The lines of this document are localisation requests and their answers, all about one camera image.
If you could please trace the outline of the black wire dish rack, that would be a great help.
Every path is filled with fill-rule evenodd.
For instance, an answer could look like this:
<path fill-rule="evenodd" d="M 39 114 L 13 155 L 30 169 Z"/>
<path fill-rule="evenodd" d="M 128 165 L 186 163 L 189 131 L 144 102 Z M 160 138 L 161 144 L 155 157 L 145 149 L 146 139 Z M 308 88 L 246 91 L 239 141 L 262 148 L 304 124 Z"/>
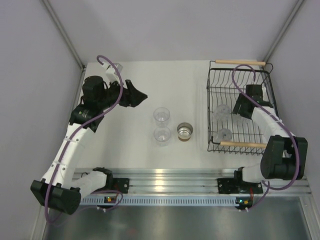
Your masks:
<path fill-rule="evenodd" d="M 210 61 L 206 82 L 209 152 L 262 155 L 269 138 L 252 120 L 256 106 L 247 94 L 274 115 L 278 107 L 270 77 L 263 69 L 215 67 Z"/>

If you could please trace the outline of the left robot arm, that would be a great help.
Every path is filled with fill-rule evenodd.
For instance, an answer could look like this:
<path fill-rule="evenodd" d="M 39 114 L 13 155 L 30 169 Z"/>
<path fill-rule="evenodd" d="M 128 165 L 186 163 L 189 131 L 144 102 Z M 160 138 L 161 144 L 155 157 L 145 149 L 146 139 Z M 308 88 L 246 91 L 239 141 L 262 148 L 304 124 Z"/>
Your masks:
<path fill-rule="evenodd" d="M 95 167 L 78 180 L 73 176 L 84 149 L 103 120 L 105 113 L 115 108 L 137 107 L 148 95 L 137 90 L 132 81 L 106 83 L 101 76 L 84 80 L 79 105 L 72 111 L 66 135 L 60 149 L 41 180 L 34 180 L 30 190 L 46 210 L 72 215 L 86 196 L 114 188 L 113 173 L 104 167 Z"/>

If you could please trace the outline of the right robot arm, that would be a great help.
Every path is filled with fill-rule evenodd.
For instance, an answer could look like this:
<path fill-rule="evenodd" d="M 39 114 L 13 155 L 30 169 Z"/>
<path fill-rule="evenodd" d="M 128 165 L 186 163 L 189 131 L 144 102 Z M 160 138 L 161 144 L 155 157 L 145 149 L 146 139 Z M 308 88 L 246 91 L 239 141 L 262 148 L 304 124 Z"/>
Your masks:
<path fill-rule="evenodd" d="M 278 179 L 289 181 L 282 187 L 270 187 L 275 191 L 288 189 L 304 176 L 308 141 L 297 137 L 284 126 L 272 104 L 263 99 L 263 87 L 260 84 L 248 84 L 241 91 L 232 111 L 241 117 L 252 120 L 267 140 L 266 148 L 260 160 L 253 166 L 240 167 L 235 174 L 233 186 L 240 193 L 247 192 L 252 183 Z"/>

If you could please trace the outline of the clear plastic cup bottom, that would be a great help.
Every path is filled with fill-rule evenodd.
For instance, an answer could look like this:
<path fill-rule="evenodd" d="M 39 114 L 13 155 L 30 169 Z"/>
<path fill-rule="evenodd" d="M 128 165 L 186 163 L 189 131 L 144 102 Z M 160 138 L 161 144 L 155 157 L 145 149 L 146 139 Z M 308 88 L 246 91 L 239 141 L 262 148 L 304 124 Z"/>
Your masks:
<path fill-rule="evenodd" d="M 166 126 L 157 127 L 153 132 L 153 137 L 158 146 L 164 147 L 170 143 L 171 130 Z"/>

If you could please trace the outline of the steel cup cork base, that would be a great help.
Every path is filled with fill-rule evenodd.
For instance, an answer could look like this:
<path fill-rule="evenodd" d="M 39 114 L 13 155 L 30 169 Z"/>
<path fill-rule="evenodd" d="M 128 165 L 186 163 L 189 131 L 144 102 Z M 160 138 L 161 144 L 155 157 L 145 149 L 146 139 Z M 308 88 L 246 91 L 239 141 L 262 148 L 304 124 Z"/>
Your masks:
<path fill-rule="evenodd" d="M 177 126 L 177 136 L 182 142 L 187 142 L 191 139 L 194 132 L 193 126 L 188 122 L 182 122 Z"/>

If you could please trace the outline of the aluminium mounting rail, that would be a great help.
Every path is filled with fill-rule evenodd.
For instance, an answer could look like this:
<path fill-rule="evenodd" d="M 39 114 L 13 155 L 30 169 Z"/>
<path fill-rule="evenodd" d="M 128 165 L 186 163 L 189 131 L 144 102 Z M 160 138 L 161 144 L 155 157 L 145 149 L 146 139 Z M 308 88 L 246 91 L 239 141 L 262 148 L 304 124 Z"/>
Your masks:
<path fill-rule="evenodd" d="M 232 178 L 234 168 L 143 169 L 110 168 L 115 178 L 129 178 L 131 195 L 218 195 L 219 178 Z M 308 196 L 312 191 L 306 177 L 285 190 L 270 190 L 267 197 Z"/>

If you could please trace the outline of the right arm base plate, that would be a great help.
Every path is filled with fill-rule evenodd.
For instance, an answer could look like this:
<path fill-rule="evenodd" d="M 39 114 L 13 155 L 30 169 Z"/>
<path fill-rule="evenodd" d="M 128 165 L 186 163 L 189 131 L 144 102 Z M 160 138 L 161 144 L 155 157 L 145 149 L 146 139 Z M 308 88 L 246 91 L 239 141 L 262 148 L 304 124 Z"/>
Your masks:
<path fill-rule="evenodd" d="M 219 194 L 248 194 L 248 188 L 235 178 L 218 178 L 217 179 L 218 193 Z"/>

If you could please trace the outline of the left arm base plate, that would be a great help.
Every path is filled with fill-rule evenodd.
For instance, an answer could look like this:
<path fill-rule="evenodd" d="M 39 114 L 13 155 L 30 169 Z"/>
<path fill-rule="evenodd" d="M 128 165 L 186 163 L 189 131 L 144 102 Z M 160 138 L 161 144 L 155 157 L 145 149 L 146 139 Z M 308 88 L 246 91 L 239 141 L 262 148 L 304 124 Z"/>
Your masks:
<path fill-rule="evenodd" d="M 127 194 L 130 187 L 129 178 L 110 178 L 106 180 L 103 187 L 94 190 L 93 192 L 101 192 L 106 190 L 116 190 L 123 194 Z"/>

